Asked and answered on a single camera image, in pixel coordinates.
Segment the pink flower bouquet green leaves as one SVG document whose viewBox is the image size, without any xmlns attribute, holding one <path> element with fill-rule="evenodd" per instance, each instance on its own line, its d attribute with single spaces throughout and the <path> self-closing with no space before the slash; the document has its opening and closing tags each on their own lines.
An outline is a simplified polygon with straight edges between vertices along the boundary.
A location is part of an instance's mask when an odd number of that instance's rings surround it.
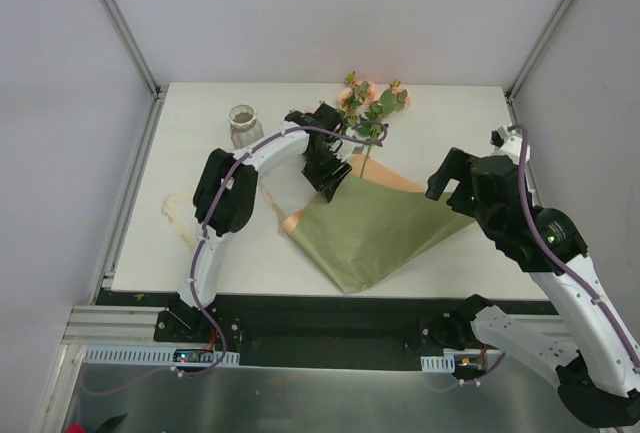
<svg viewBox="0 0 640 433">
<path fill-rule="evenodd" d="M 345 76 L 344 85 L 344 90 L 335 100 L 341 135 L 369 142 L 377 140 L 383 135 L 381 124 L 392 113 L 411 106 L 411 94 L 399 80 L 378 91 L 371 80 L 359 79 L 352 71 Z"/>
</svg>

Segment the green wrapping paper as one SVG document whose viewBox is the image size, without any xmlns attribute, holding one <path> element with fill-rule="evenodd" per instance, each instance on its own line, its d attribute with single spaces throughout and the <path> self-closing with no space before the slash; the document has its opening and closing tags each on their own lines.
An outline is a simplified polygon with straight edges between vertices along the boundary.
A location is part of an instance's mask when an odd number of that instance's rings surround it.
<svg viewBox="0 0 640 433">
<path fill-rule="evenodd" d="M 359 293 L 472 224 L 448 198 L 349 175 L 330 202 L 316 195 L 282 228 L 343 293 Z"/>
</svg>

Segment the orange wrapping paper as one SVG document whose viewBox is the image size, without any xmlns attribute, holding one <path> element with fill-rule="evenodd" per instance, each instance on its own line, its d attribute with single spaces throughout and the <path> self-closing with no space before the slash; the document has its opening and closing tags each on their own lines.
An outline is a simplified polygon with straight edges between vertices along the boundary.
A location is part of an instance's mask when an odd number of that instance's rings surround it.
<svg viewBox="0 0 640 433">
<path fill-rule="evenodd" d="M 362 178 L 369 182 L 400 191 L 424 191 L 422 185 L 402 177 L 373 159 L 368 159 L 364 154 L 353 155 L 348 160 L 348 163 L 352 166 L 352 175 L 358 175 L 361 170 L 364 170 Z M 283 219 L 280 224 L 280 230 L 285 236 L 292 235 L 292 232 L 306 213 L 306 210 L 307 208 L 304 207 Z"/>
</svg>

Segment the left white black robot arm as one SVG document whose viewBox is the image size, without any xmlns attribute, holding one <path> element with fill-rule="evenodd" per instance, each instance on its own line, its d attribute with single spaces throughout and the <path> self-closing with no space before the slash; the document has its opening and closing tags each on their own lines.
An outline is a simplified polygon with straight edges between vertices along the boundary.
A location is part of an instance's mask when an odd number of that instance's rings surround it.
<svg viewBox="0 0 640 433">
<path fill-rule="evenodd" d="M 199 342 L 216 330 L 202 310 L 215 299 L 222 260 L 232 238 L 253 214 L 262 177 L 301 155 L 303 176 L 322 199 L 333 199 L 351 171 L 332 151 L 343 131 L 339 111 L 322 104 L 312 113 L 288 114 L 279 131 L 268 138 L 233 152 L 218 148 L 210 153 L 193 196 L 199 237 L 187 279 L 169 301 L 162 321 L 168 332 Z"/>
</svg>

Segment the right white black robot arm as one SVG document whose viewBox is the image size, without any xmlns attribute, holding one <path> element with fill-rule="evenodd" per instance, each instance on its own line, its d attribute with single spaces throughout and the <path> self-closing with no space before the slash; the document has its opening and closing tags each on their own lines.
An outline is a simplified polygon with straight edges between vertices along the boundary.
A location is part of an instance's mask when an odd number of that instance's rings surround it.
<svg viewBox="0 0 640 433">
<path fill-rule="evenodd" d="M 607 305 L 587 245 L 572 220 L 533 204 L 506 155 L 476 157 L 451 149 L 427 182 L 427 198 L 439 199 L 476 220 L 496 249 L 515 261 L 544 291 L 573 342 L 552 340 L 474 294 L 434 321 L 434 341 L 456 350 L 477 342 L 496 347 L 544 378 L 567 410 L 595 428 L 622 428 L 639 421 L 637 341 Z"/>
</svg>

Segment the white ribbed ceramic vase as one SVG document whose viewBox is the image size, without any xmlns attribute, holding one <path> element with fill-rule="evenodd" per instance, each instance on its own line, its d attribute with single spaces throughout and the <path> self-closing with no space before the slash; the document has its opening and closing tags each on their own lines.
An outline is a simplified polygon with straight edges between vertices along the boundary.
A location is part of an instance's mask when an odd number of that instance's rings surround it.
<svg viewBox="0 0 640 433">
<path fill-rule="evenodd" d="M 231 141 L 236 149 L 253 144 L 264 137 L 264 132 L 256 111 L 249 105 L 241 104 L 229 111 Z"/>
</svg>

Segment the red black object bottom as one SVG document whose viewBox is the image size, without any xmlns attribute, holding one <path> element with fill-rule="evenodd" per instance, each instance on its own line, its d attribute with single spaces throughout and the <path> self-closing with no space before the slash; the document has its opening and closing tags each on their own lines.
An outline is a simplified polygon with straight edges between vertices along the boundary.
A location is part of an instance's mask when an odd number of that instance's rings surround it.
<svg viewBox="0 0 640 433">
<path fill-rule="evenodd" d="M 82 425 L 77 422 L 70 423 L 62 430 L 63 433 L 114 433 L 128 417 L 127 414 L 116 415 L 107 418 L 98 425 Z"/>
</svg>

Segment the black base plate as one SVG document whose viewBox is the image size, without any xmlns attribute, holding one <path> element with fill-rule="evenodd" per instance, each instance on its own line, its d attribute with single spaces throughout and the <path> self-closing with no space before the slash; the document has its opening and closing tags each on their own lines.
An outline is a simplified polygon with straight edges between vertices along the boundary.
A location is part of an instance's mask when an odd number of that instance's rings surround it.
<svg viewBox="0 0 640 433">
<path fill-rule="evenodd" d="M 155 342 L 228 349 L 243 366 L 414 371 L 422 357 L 482 348 L 454 298 L 221 294 L 200 312 L 175 293 L 103 290 L 97 303 L 156 307 Z"/>
</svg>

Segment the right aluminium frame post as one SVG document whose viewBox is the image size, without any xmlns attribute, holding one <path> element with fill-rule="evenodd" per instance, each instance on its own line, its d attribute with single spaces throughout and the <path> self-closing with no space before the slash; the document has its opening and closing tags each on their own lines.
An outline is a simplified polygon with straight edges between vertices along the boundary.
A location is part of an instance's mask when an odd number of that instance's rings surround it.
<svg viewBox="0 0 640 433">
<path fill-rule="evenodd" d="M 514 103 L 530 75 L 533 73 L 535 67 L 551 46 L 554 37 L 559 32 L 576 2 L 577 0 L 559 0 L 554 7 L 550 17 L 547 19 L 542 30 L 538 34 L 513 81 L 505 90 L 505 99 L 508 105 L 512 105 Z"/>
</svg>

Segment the aluminium frame post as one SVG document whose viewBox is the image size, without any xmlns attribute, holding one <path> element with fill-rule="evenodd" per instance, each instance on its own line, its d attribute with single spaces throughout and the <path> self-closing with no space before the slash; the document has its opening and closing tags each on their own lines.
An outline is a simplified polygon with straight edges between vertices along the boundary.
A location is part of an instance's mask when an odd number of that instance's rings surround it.
<svg viewBox="0 0 640 433">
<path fill-rule="evenodd" d="M 505 99 L 508 105 L 512 105 L 514 103 L 530 75 L 533 73 L 535 67 L 551 46 L 554 37 L 559 32 L 576 2 L 577 0 L 559 0 L 554 7 L 550 17 L 547 19 L 542 30 L 538 34 L 513 81 L 505 90 Z"/>
<path fill-rule="evenodd" d="M 98 0 L 134 69 L 153 99 L 162 94 L 162 86 L 155 78 L 117 0 Z"/>
</svg>

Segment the aluminium front rail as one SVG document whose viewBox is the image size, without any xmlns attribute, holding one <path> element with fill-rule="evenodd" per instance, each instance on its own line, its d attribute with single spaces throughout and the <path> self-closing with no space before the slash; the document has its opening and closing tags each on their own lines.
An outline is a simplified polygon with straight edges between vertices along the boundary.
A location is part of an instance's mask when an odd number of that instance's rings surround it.
<svg viewBox="0 0 640 433">
<path fill-rule="evenodd" d="M 159 307 L 74 306 L 63 344 L 151 345 Z"/>
</svg>

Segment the left aluminium frame post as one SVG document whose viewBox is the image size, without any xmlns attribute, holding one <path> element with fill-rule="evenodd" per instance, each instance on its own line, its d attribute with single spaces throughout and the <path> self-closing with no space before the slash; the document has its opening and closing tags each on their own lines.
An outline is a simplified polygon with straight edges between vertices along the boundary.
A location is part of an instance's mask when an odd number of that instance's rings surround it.
<svg viewBox="0 0 640 433">
<path fill-rule="evenodd" d="M 153 99 L 162 94 L 162 86 L 155 78 L 117 0 L 98 0 L 134 69 Z"/>
</svg>

